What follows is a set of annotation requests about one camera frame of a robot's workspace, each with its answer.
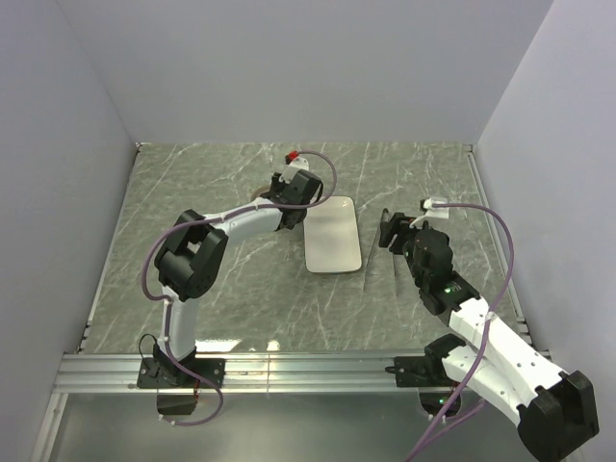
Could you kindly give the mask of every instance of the marble tabletop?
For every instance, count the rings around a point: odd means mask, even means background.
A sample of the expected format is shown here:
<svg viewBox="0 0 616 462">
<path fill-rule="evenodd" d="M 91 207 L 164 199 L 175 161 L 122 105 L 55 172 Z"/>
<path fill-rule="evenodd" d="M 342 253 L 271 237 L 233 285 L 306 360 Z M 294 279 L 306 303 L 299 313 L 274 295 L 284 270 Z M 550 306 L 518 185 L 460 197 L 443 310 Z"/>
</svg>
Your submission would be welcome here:
<svg viewBox="0 0 616 462">
<path fill-rule="evenodd" d="M 95 302 L 87 353 L 137 351 L 145 333 L 158 335 L 162 306 L 141 293 L 143 258 L 186 209 L 221 212 L 250 201 L 294 149 L 325 152 L 338 169 L 336 195 L 355 202 L 362 268 L 316 275 L 304 262 L 303 228 L 283 230 L 228 248 L 218 280 L 200 299 L 199 350 L 319 351 L 424 347 L 448 333 L 422 306 L 402 257 L 376 245 L 383 208 L 416 215 L 419 201 L 441 195 L 480 203 L 469 154 L 458 143 L 144 144 L 137 157 L 113 249 Z M 310 158 L 325 186 L 327 165 Z M 454 267 L 487 298 L 503 281 L 486 217 L 453 209 L 439 229 L 449 234 Z M 155 270 L 150 286 L 160 291 Z M 516 326 L 511 298 L 497 309 Z"/>
</svg>

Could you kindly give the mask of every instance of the purple cable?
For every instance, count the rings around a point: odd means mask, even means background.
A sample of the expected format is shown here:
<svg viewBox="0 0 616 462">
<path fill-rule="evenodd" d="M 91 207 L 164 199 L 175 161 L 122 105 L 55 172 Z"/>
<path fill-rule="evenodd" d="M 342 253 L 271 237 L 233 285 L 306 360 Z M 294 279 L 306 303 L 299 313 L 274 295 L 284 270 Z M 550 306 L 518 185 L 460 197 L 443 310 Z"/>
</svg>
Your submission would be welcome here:
<svg viewBox="0 0 616 462">
<path fill-rule="evenodd" d="M 460 424 L 470 419 L 472 416 L 474 416 L 476 413 L 478 413 L 481 409 L 485 407 L 485 403 L 486 403 L 485 399 L 482 398 L 479 400 L 477 405 L 473 407 L 471 410 L 465 412 L 464 414 L 459 414 L 457 416 L 449 417 L 447 419 L 447 422 L 449 422 L 450 424 L 446 426 L 445 428 L 443 428 L 441 431 L 439 431 L 436 435 L 430 436 L 425 441 L 425 443 L 423 444 L 423 448 L 421 448 L 420 451 L 424 450 L 429 445 L 431 445 L 433 442 L 435 442 L 436 440 L 444 436 L 446 433 L 452 431 L 454 428 L 456 428 Z"/>
<path fill-rule="evenodd" d="M 280 204 L 263 204 L 263 205 L 259 205 L 257 206 L 258 209 L 293 209 L 293 210 L 303 210 L 303 209 L 310 209 L 312 207 L 317 207 L 318 205 L 321 205 L 323 202 L 325 202 L 327 199 L 329 199 L 333 193 L 336 191 L 336 185 L 338 184 L 338 173 L 336 172 L 336 168 L 334 167 L 333 162 L 331 162 L 331 160 L 325 156 L 323 153 L 318 152 L 318 151 L 297 151 L 298 155 L 302 155 L 302 154 L 310 154 L 310 155 L 314 155 L 317 157 L 322 158 L 324 161 L 326 161 L 329 164 L 329 167 L 331 168 L 331 173 L 332 173 L 332 187 L 331 190 L 325 195 L 325 197 L 321 198 L 320 200 L 316 201 L 316 202 L 312 202 L 310 204 L 306 204 L 306 205 L 280 205 Z M 220 389 L 220 387 L 212 382 L 211 380 L 208 380 L 205 377 L 202 377 L 201 375 L 199 375 L 198 373 L 195 373 L 193 371 L 191 371 L 190 369 L 184 367 L 182 364 L 180 364 L 180 362 L 177 360 L 177 358 L 173 355 L 173 353 L 171 352 L 171 346 L 169 345 L 169 330 L 171 328 L 171 308 L 173 307 L 173 299 L 168 296 L 168 295 L 154 295 L 150 292 L 150 290 L 147 288 L 147 269 L 150 266 L 150 262 L 152 261 L 152 258 L 154 257 L 154 254 L 156 253 L 156 251 L 158 250 L 158 247 L 165 241 L 166 238 L 168 238 L 171 234 L 180 231 L 182 229 L 186 229 L 186 228 L 190 228 L 192 226 L 196 226 L 196 225 L 204 225 L 204 224 L 210 224 L 210 223 L 219 223 L 222 221 L 225 221 L 226 219 L 230 219 L 233 217 L 236 217 L 238 215 L 241 214 L 245 214 L 246 212 L 252 212 L 255 210 L 255 206 L 246 206 L 246 207 L 242 207 L 241 209 L 235 210 L 227 215 L 225 215 L 223 218 L 222 217 L 215 217 L 215 218 L 204 218 L 204 219 L 196 219 L 194 221 L 187 221 L 184 223 L 180 223 L 180 224 L 176 224 L 175 226 L 173 226 L 172 228 L 169 228 L 167 231 L 165 231 L 157 240 L 156 242 L 151 246 L 151 248 L 149 249 L 149 251 L 147 252 L 147 256 L 145 257 L 145 261 L 143 262 L 143 267 L 141 268 L 141 290 L 143 291 L 143 294 L 145 295 L 146 298 L 152 300 L 152 301 L 161 301 L 164 300 L 165 303 L 167 303 L 167 309 L 166 309 L 166 313 L 165 313 L 165 327 L 163 329 L 163 335 L 165 338 L 167 338 L 167 340 L 165 341 L 165 350 L 167 353 L 167 357 L 171 360 L 171 363 L 173 363 L 173 365 L 179 369 L 180 371 L 188 374 L 189 376 L 191 376 L 192 378 L 198 380 L 199 382 L 207 385 L 208 387 L 214 389 L 216 391 L 216 393 L 218 394 L 218 407 L 217 409 L 210 414 L 208 417 L 201 419 L 199 421 L 194 421 L 194 422 L 178 422 L 175 421 L 173 419 L 170 419 L 168 417 L 163 417 L 163 419 L 171 424 L 174 425 L 178 425 L 178 426 L 195 426 L 195 425 L 201 425 L 201 424 L 205 424 L 209 421 L 211 421 L 215 416 L 218 415 L 218 413 L 220 412 L 220 409 L 222 409 L 222 405 L 224 404 L 224 397 L 222 396 L 222 390 Z"/>
<path fill-rule="evenodd" d="M 489 209 L 488 207 L 484 207 L 482 205 L 477 205 L 477 204 L 434 204 L 433 207 L 434 208 L 443 208 L 443 209 L 444 208 L 448 208 L 448 207 L 461 207 L 461 208 L 478 209 L 478 210 L 481 210 L 481 211 L 483 211 L 483 212 L 485 212 L 487 214 L 490 214 L 492 217 L 494 217 L 500 223 L 500 226 L 502 226 L 502 230 L 504 231 L 504 234 L 507 237 L 507 244 L 509 246 L 509 265 L 507 266 L 507 274 L 504 277 L 504 283 L 502 284 L 502 288 L 500 289 L 499 294 L 496 296 L 494 301 L 492 303 L 490 303 L 490 306 L 488 308 L 488 313 L 494 312 L 494 310 L 496 309 L 497 305 L 501 301 L 502 297 L 507 292 L 507 288 L 509 287 L 509 281 L 511 280 L 511 273 L 513 272 L 513 259 L 514 259 L 513 239 L 511 238 L 511 233 L 509 232 L 509 228 L 507 228 L 507 225 L 505 224 L 504 220 L 501 218 L 501 216 L 499 214 L 497 214 L 492 209 Z M 443 434 L 445 434 L 445 431 L 441 431 L 440 433 L 438 433 L 433 438 L 430 438 L 430 434 L 434 431 L 434 429 L 436 428 L 436 425 L 438 425 L 438 423 L 443 419 L 443 416 L 445 415 L 445 413 L 455 403 L 457 398 L 462 393 L 462 390 L 464 390 L 464 388 L 467 386 L 467 384 L 471 380 L 471 377 L 473 376 L 473 374 L 475 373 L 475 371 L 479 367 L 479 363 L 481 362 L 481 359 L 483 358 L 483 355 L 485 354 L 485 348 L 488 346 L 488 338 L 489 338 L 488 335 L 489 335 L 489 333 L 490 333 L 490 318 L 486 317 L 486 322 L 485 322 L 485 324 L 483 326 L 483 334 L 482 334 L 482 337 L 481 337 L 481 345 L 479 347 L 479 351 L 477 352 L 477 357 L 475 358 L 475 361 L 473 362 L 473 365 L 471 366 L 471 368 L 469 369 L 467 374 L 464 376 L 464 378 L 462 379 L 460 384 L 456 387 L 455 391 L 451 394 L 451 396 L 449 397 L 449 399 L 447 400 L 445 405 L 441 408 L 441 410 L 434 417 L 434 419 L 432 419 L 432 422 L 427 427 L 427 429 L 425 430 L 425 432 L 423 433 L 423 435 L 419 439 L 419 441 L 415 444 L 415 447 L 413 447 L 411 452 L 406 456 L 406 458 L 404 459 L 404 462 L 410 462 L 411 460 L 413 460 L 415 458 L 415 456 L 417 454 L 419 454 L 422 450 L 424 450 L 430 443 L 432 443 L 438 437 L 440 437 Z M 464 421 L 462 421 L 462 420 L 457 421 L 456 424 L 460 424 L 461 422 L 464 422 Z"/>
</svg>

